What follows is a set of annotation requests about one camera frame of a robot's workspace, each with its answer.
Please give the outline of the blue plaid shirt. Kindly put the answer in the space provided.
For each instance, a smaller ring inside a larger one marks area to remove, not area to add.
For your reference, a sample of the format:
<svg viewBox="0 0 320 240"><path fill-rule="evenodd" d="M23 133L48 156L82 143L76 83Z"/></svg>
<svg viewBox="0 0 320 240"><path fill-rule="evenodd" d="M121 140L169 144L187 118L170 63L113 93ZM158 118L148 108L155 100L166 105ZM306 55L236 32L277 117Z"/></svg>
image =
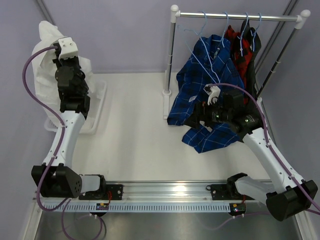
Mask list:
<svg viewBox="0 0 320 240"><path fill-rule="evenodd" d="M215 34L203 37L213 63L213 70L218 74L222 83L219 88L222 92L230 90L230 85L243 88L243 80L230 57L230 42L227 39L224 39L224 48L215 57L220 39L221 37ZM167 123L173 126L183 126L184 121L193 113L195 105L208 100L204 87L207 84L213 84L213 81L192 55L177 73L176 80L178 94L171 107ZM202 125L198 129L190 128L182 137L182 142L193 147L198 153L225 148L237 141L239 137L226 123L218 123L211 130Z"/></svg>

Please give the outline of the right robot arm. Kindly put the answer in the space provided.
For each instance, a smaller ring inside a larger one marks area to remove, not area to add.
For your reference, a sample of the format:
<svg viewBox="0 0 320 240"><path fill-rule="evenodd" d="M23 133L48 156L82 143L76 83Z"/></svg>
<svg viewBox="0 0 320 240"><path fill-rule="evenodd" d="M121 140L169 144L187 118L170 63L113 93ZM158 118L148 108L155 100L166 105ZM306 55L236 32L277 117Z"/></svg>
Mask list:
<svg viewBox="0 0 320 240"><path fill-rule="evenodd" d="M186 123L196 129L201 125L228 124L269 175L272 184L254 180L246 173L229 177L226 193L230 198L246 196L257 200L265 204L278 221L310 208L318 186L313 180L306 181L288 163L269 137L260 108L245 105L239 90L224 92L220 99L214 97L211 101L196 103Z"/></svg>

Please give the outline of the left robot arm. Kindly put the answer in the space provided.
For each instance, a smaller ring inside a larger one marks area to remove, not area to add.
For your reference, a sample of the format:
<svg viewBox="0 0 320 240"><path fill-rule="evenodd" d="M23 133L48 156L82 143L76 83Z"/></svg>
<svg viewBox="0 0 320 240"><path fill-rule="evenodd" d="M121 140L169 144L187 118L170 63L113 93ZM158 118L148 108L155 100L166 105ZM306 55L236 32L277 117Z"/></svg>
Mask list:
<svg viewBox="0 0 320 240"><path fill-rule="evenodd" d="M53 46L52 50L60 99L60 112L53 114L58 118L59 127L48 155L41 165L35 165L31 170L37 186L36 197L78 198L85 194L101 200L108 192L104 176L78 174L72 169L76 142L90 109L86 76L75 53L62 56L59 46Z"/></svg>

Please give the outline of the white shirt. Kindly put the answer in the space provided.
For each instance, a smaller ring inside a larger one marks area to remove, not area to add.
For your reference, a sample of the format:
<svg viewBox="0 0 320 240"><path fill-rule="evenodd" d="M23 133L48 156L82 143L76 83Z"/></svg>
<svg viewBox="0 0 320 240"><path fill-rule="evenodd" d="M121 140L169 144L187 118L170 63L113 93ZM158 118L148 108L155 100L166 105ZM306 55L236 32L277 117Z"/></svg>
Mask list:
<svg viewBox="0 0 320 240"><path fill-rule="evenodd" d="M36 53L45 47L51 46L58 39L65 36L58 30L58 27L48 21L41 21L38 25L40 42L35 45L32 53ZM96 95L97 87L93 80L93 71L91 60L79 56L79 65L85 74L85 81L88 85L88 95L92 99ZM60 113L60 98L58 92L57 81L55 80L56 65L55 51L50 50L41 53L32 60L32 70L34 75L34 88L36 97L56 113Z"/></svg>

